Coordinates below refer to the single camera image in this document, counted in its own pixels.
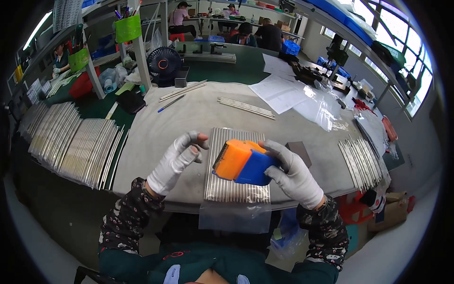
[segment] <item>marker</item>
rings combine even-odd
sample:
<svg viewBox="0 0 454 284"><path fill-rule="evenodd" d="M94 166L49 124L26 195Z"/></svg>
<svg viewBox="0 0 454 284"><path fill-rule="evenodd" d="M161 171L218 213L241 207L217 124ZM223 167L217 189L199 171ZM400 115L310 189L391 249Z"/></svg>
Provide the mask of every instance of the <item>marker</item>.
<svg viewBox="0 0 454 284"><path fill-rule="evenodd" d="M184 96L186 96L186 94L184 94L184 95L182 95L181 97L179 97L178 99L176 99L176 100L170 102L168 105L163 106L163 108L161 108L160 110L158 110L158 112L161 112L161 111L165 110L166 108L168 108L169 106L171 106L174 102L176 102L177 100L181 99L181 98L184 97Z"/></svg>
<svg viewBox="0 0 454 284"><path fill-rule="evenodd" d="M120 20L122 19L120 13L117 10L115 10L115 14L117 15L118 19L120 19Z"/></svg>

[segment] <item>white cotton glove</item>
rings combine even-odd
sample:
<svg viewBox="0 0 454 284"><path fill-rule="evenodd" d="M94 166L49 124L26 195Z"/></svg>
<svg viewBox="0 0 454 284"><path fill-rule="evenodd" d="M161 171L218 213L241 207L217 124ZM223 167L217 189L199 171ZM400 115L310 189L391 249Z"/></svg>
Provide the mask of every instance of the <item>white cotton glove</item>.
<svg viewBox="0 0 454 284"><path fill-rule="evenodd" d="M207 139L208 136L195 130L175 139L157 167L147 177L150 188L159 195L168 195L187 166L192 162L202 163L199 146L208 150Z"/></svg>
<svg viewBox="0 0 454 284"><path fill-rule="evenodd" d="M324 194L303 160L285 146L271 140L260 143L260 146L282 163L283 170L271 166L265 170L265 174L274 179L288 197L298 201L306 209L314 209L322 201Z"/></svg>

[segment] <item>black fan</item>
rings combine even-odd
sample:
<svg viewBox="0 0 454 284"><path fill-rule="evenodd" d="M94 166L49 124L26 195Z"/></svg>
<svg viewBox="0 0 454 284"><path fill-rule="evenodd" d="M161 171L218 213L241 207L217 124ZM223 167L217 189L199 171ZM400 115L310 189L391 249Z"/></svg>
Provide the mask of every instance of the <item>black fan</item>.
<svg viewBox="0 0 454 284"><path fill-rule="evenodd" d="M147 64L148 71L153 76L152 82L163 88L175 85L175 77L183 60L176 50L163 46L150 53Z"/></svg>

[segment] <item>white cloth on workbench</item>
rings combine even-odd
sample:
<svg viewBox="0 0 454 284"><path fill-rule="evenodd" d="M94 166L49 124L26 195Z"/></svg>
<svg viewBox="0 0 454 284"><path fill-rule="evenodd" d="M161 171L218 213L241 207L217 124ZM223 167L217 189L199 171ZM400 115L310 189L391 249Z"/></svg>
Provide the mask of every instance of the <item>white cloth on workbench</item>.
<svg viewBox="0 0 454 284"><path fill-rule="evenodd" d="M175 91L175 87L152 87L146 94L147 106L134 118L128 140L121 154L113 192L122 196L131 189L131 181L146 178L158 165L167 147L181 134L197 130L207 135L213 127L226 127L243 131L264 133L282 145L303 141L312 166L309 171L326 194L339 196L355 190L344 157L337 145L339 140L359 137L358 129L349 115L345 130L326 132L320 126L306 120L294 110L276 116L276 120L238 110L217 102L217 97L227 97L249 105L270 110L270 107L247 85L238 83L207 82L207 85L190 91L184 98L164 111L158 110L177 97L159 103L159 97ZM208 151L202 151L202 160L208 161ZM206 164L193 163L181 174L175 188L166 200L199 204L203 200ZM286 202L290 199L277 184L270 184L271 202Z"/></svg>

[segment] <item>patterned sleeve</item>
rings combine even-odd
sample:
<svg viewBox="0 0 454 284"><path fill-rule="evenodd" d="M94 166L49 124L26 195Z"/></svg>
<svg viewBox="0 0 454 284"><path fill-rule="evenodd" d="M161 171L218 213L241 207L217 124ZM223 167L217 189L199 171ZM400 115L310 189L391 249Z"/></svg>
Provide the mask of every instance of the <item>patterned sleeve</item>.
<svg viewBox="0 0 454 284"><path fill-rule="evenodd" d="M309 231L310 245L305 261L326 262L341 271L349 238L334 198L326 195L325 203L318 210L307 210L299 205L296 219L302 229Z"/></svg>
<svg viewBox="0 0 454 284"><path fill-rule="evenodd" d="M145 179L136 178L123 198L103 217L99 244L109 249L120 249L139 254L139 238L148 225L150 216L164 209L163 199L152 197L145 189Z"/></svg>

